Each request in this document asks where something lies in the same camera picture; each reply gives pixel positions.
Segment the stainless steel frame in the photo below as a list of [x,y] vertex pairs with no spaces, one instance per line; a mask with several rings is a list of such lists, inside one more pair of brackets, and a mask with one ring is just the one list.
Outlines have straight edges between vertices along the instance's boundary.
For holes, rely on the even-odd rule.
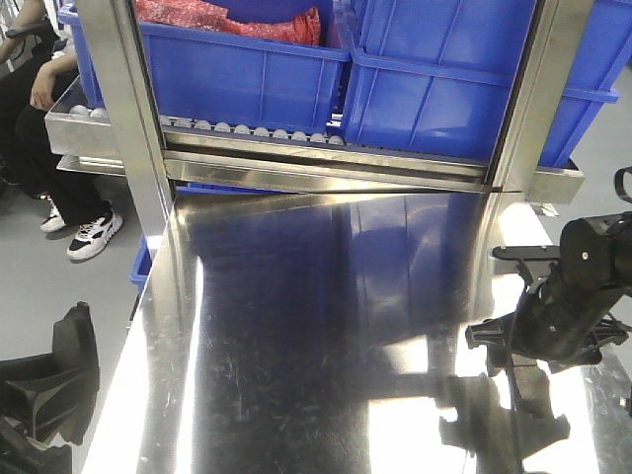
[[[77,0],[112,128],[64,117],[62,105],[49,116],[49,122],[56,121],[52,128],[59,130],[52,134],[53,146],[58,145],[60,153],[78,157],[65,159],[66,169],[120,174],[122,162],[146,235],[157,235],[164,227],[171,206],[168,178],[311,193],[523,192],[536,201],[568,202],[582,182],[581,173],[536,170],[536,165],[593,1],[538,1],[513,100],[489,169],[415,153],[294,145],[172,127],[161,132],[130,0]],[[60,143],[63,139],[58,137],[72,135],[68,130],[73,127],[86,130],[75,137],[100,135],[104,141],[95,137],[70,145]],[[92,146],[112,144],[110,134],[118,147]]]
[[138,217],[152,242],[151,237],[162,235],[173,200],[162,162],[164,139],[133,6],[122,0],[77,0],[76,6]]
[[504,192],[530,189],[594,0],[540,0],[487,182]]

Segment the scratch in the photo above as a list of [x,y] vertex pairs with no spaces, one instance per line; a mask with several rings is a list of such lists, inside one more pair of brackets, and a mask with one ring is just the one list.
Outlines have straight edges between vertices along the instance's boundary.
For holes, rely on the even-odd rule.
[[237,393],[239,394],[239,419],[243,418],[243,397],[241,393],[241,387],[239,386],[239,367],[235,367],[235,385],[237,386]]

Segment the metal pillar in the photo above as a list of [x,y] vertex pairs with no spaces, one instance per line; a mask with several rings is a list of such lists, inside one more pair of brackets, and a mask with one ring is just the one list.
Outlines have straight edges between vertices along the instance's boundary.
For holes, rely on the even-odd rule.
[[164,137],[133,5],[76,0],[140,224],[150,249],[173,204]]
[[528,192],[594,0],[539,0],[487,183]]

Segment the white roller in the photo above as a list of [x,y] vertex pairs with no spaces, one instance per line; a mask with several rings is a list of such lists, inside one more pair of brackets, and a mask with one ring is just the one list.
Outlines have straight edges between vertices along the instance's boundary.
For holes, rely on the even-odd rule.
[[73,116],[82,116],[82,117],[90,116],[90,109],[80,104],[77,106],[73,106],[68,112]]
[[273,138],[282,138],[284,140],[287,140],[287,132],[283,130],[282,128],[277,128],[273,132]]
[[177,118],[174,122],[174,126],[181,126],[182,128],[191,128],[192,125],[190,118]]
[[212,126],[210,126],[210,123],[208,123],[206,120],[196,121],[194,128],[197,128],[198,130],[212,130]]
[[106,111],[103,107],[99,107],[90,112],[90,117],[94,117],[95,119],[109,119],[108,111]]
[[322,133],[312,133],[312,136],[309,137],[309,141],[314,143],[325,143],[325,135]]
[[250,135],[250,128],[247,125],[237,125],[235,127],[235,133],[240,135]]
[[344,145],[345,141],[338,135],[333,135],[329,137],[329,143],[332,145]]
[[305,134],[304,131],[298,130],[292,134],[292,140],[307,141],[307,135]]
[[223,131],[225,133],[230,133],[230,125],[225,121],[220,121],[215,124],[215,131]]
[[255,136],[270,136],[270,132],[268,131],[267,128],[264,128],[262,126],[258,126],[257,128],[255,128],[255,131],[253,131],[253,135],[255,135]]

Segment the person's hand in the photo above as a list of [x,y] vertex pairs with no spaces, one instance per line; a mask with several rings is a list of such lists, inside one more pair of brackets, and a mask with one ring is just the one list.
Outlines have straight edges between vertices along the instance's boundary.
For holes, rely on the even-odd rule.
[[32,107],[45,112],[52,109],[54,105],[52,88],[55,85],[55,75],[46,67],[47,64],[39,69],[38,77],[36,77],[33,89],[31,89],[30,101]]

